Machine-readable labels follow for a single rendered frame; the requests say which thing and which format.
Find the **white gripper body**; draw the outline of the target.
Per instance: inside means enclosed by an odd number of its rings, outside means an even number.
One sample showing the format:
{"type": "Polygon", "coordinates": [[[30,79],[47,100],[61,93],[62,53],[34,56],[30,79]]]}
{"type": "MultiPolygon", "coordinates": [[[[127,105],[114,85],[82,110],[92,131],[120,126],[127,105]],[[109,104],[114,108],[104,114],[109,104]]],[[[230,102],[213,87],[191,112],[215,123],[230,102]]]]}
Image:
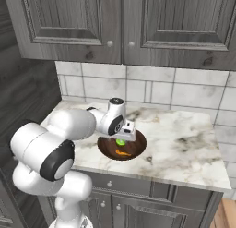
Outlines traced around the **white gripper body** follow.
{"type": "Polygon", "coordinates": [[[136,140],[136,131],[130,130],[121,130],[119,133],[116,134],[117,139],[121,139],[124,141],[135,141],[136,140]]]}

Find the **dark brown wooden bowl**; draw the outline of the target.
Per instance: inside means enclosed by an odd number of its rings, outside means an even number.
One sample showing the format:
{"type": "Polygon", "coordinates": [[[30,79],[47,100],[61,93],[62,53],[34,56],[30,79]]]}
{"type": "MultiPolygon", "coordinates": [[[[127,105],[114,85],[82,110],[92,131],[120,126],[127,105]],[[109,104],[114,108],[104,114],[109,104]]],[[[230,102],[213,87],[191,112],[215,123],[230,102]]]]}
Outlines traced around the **dark brown wooden bowl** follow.
{"type": "Polygon", "coordinates": [[[108,158],[116,161],[128,161],[136,158],[144,152],[147,147],[147,140],[140,131],[136,131],[136,140],[126,141],[124,146],[118,146],[116,144],[116,139],[114,138],[102,137],[98,138],[97,145],[100,152],[108,158]],[[115,153],[116,150],[127,152],[131,154],[131,156],[118,155],[115,153]]]}

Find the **grey base cupboard door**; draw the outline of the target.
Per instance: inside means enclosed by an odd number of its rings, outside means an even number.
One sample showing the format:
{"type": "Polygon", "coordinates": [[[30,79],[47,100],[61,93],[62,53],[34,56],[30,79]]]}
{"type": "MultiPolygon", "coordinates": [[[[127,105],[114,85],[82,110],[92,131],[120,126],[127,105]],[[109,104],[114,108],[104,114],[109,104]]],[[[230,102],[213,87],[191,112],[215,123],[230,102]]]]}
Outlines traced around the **grey base cupboard door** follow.
{"type": "Polygon", "coordinates": [[[81,208],[93,224],[93,228],[113,228],[111,196],[93,191],[90,196],[81,202],[81,208]],[[100,204],[105,201],[106,207],[100,204]]]}
{"type": "Polygon", "coordinates": [[[112,211],[114,228],[199,228],[203,218],[202,211],[120,196],[112,196],[112,211]]]}

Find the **grey drawer front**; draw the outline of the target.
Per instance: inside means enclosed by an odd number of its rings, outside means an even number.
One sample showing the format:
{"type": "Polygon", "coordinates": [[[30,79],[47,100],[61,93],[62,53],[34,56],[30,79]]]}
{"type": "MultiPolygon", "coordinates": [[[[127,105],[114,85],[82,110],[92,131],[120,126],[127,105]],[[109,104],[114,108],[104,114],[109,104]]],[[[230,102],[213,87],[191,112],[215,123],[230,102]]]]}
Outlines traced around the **grey drawer front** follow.
{"type": "Polygon", "coordinates": [[[99,174],[86,172],[91,177],[93,186],[102,189],[110,189],[142,196],[149,196],[151,182],[134,178],[121,177],[109,174],[99,174]],[[112,181],[112,187],[107,187],[107,183],[112,181]]]}

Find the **tall dark grey cupboard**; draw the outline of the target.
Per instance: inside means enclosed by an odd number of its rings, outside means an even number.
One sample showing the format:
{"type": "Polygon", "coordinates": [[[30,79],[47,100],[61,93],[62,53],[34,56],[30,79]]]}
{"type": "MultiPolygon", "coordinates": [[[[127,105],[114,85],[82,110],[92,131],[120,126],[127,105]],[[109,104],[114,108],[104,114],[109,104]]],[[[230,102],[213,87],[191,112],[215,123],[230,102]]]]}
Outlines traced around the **tall dark grey cupboard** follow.
{"type": "Polygon", "coordinates": [[[54,199],[19,191],[18,164],[9,148],[16,125],[42,122],[61,101],[55,63],[21,57],[6,0],[0,0],[0,228],[48,228],[56,218],[54,199]]]}

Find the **grey wall cupboard door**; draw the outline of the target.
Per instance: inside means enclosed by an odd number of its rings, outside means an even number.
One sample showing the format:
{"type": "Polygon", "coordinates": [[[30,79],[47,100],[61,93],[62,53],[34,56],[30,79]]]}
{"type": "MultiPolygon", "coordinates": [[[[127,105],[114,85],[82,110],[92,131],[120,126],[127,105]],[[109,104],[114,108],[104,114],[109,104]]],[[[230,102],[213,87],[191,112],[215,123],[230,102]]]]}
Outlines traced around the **grey wall cupboard door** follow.
{"type": "Polygon", "coordinates": [[[123,8],[125,64],[236,70],[236,0],[123,0],[123,8]]]}
{"type": "Polygon", "coordinates": [[[121,0],[6,0],[21,56],[121,62],[121,0]],[[107,46],[113,41],[113,47],[107,46]]]}

